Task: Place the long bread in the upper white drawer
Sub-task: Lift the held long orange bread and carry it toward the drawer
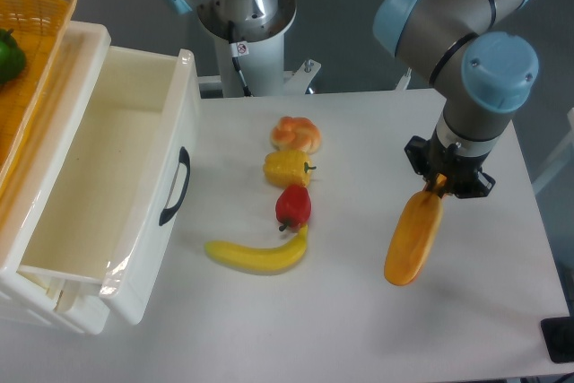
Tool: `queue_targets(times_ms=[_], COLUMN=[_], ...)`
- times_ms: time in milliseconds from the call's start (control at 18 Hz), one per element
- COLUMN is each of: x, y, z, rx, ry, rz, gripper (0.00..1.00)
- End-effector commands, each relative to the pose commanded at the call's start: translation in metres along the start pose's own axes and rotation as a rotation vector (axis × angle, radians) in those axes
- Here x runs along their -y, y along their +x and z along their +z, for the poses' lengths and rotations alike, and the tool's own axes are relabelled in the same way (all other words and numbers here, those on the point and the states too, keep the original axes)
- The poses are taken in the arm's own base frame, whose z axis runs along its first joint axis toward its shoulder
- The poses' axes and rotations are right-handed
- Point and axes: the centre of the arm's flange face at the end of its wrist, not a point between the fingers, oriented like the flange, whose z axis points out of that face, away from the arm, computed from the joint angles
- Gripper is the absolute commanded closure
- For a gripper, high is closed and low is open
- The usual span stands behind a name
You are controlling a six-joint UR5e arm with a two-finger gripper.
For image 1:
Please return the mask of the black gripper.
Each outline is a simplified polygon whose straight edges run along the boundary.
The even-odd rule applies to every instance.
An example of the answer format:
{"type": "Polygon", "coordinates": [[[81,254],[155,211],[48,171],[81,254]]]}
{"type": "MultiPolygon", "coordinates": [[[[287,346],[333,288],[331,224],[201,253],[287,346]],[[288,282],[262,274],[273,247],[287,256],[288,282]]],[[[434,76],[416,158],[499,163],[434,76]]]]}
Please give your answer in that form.
{"type": "Polygon", "coordinates": [[[487,155],[466,157],[462,144],[445,147],[436,135],[425,140],[413,136],[404,148],[414,172],[425,181],[425,192],[439,198],[452,195],[457,198],[479,198],[490,194],[496,180],[483,171],[487,155]]]}

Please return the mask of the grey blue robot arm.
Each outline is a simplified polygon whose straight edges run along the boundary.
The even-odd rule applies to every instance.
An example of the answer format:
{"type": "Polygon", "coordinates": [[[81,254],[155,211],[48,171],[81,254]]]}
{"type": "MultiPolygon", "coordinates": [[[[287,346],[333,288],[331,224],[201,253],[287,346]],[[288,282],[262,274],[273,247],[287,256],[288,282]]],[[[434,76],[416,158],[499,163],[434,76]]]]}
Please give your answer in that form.
{"type": "MultiPolygon", "coordinates": [[[[283,70],[284,33],[295,0],[166,0],[196,12],[216,47],[227,97],[279,96],[306,89],[283,70]]],[[[401,59],[446,102],[433,135],[405,147],[413,170],[441,195],[489,195],[483,171],[539,70],[533,48],[494,26],[529,0],[384,0],[372,25],[378,43],[401,59]]]]}

